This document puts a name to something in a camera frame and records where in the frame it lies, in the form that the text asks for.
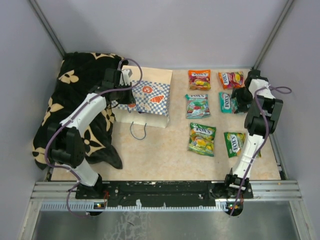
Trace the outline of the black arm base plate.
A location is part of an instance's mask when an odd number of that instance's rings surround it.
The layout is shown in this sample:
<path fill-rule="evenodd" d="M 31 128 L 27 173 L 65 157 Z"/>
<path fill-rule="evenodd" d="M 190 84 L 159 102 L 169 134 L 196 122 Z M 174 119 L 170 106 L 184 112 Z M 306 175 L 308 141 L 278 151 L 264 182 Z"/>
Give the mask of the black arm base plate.
<path fill-rule="evenodd" d="M 252 199 L 251 185 L 240 198 Z M 137 200 L 145 207 L 213 207 L 227 196 L 223 181 L 103 181 L 98 186 L 80 184 L 75 191 L 77 200 L 106 201 L 107 206 L 132 206 Z"/>

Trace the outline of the teal Fox's candy packet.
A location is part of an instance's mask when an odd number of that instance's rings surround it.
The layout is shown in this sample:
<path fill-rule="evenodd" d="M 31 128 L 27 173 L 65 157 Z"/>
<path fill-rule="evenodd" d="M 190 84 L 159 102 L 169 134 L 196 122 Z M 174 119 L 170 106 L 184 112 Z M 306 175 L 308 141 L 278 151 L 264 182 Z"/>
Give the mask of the teal Fox's candy packet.
<path fill-rule="evenodd" d="M 219 92 L 220 110 L 224 114 L 235 114 L 238 107 L 236 100 L 226 92 Z"/>

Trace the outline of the black floral plush blanket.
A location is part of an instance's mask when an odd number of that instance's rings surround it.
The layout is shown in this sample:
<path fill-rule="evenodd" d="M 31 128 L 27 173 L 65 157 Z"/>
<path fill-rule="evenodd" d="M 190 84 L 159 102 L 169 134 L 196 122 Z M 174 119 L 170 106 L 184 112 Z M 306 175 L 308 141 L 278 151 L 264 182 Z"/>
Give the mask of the black floral plush blanket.
<path fill-rule="evenodd" d="M 32 155 L 36 166 L 44 170 L 45 148 L 49 137 L 48 126 L 67 118 L 86 98 L 89 91 L 101 83 L 106 69 L 117 69 L 123 57 L 114 53 L 71 52 L 62 60 L 53 94 L 32 142 Z M 99 113 L 82 135 L 85 158 L 89 164 L 105 162 L 115 169 L 123 163 L 112 145 L 115 115 L 110 106 Z"/>

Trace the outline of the orange Fox's candy packet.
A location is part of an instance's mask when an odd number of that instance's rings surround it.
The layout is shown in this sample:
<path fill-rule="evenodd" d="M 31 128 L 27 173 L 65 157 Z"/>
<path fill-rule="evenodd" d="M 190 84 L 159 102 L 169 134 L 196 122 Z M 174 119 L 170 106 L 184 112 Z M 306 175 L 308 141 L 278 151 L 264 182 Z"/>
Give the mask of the orange Fox's candy packet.
<path fill-rule="evenodd" d="M 244 86 L 243 71 L 218 72 L 218 77 L 224 90 L 238 89 Z"/>

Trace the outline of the blue checkered paper bag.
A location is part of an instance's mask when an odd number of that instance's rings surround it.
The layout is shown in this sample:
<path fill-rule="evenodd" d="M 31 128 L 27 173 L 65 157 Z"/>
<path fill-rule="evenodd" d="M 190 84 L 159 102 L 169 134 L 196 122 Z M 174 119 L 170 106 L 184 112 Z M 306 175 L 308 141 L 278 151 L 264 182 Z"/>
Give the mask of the blue checkered paper bag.
<path fill-rule="evenodd" d="M 119 104 L 112 112 L 117 123 L 166 128 L 170 117 L 170 90 L 173 71 L 162 68 L 124 66 L 131 69 L 130 77 L 136 104 Z"/>

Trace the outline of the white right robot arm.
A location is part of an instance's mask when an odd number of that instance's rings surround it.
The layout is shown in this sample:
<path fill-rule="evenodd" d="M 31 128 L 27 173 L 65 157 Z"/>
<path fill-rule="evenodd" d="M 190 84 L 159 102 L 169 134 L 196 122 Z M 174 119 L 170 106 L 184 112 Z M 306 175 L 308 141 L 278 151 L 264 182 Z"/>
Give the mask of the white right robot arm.
<path fill-rule="evenodd" d="M 241 104 L 250 104 L 250 107 L 244 121 L 244 145 L 236 164 L 224 180 L 223 192 L 229 198 L 239 198 L 247 192 L 253 163 L 278 125 L 284 102 L 276 98 L 272 90 L 269 80 L 261 76 L 261 71 L 252 69 L 248 72 L 244 87 L 232 92 Z"/>

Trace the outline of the green snack packet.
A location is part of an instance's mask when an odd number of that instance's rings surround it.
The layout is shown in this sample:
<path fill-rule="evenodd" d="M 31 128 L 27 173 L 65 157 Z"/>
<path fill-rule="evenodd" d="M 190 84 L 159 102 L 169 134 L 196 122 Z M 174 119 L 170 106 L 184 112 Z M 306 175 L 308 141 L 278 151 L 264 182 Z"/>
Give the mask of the green snack packet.
<path fill-rule="evenodd" d="M 191 122 L 189 128 L 187 149 L 199 155 L 214 157 L 216 127 Z"/>

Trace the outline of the orange striped snack packet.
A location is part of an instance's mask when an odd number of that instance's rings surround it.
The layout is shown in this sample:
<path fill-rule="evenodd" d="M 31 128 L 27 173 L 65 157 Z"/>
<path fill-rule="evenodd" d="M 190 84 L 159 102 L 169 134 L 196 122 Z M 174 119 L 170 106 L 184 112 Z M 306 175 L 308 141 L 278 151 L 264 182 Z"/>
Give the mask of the orange striped snack packet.
<path fill-rule="evenodd" d="M 190 90 L 207 91 L 211 89 L 211 70 L 189 70 L 188 85 Z"/>

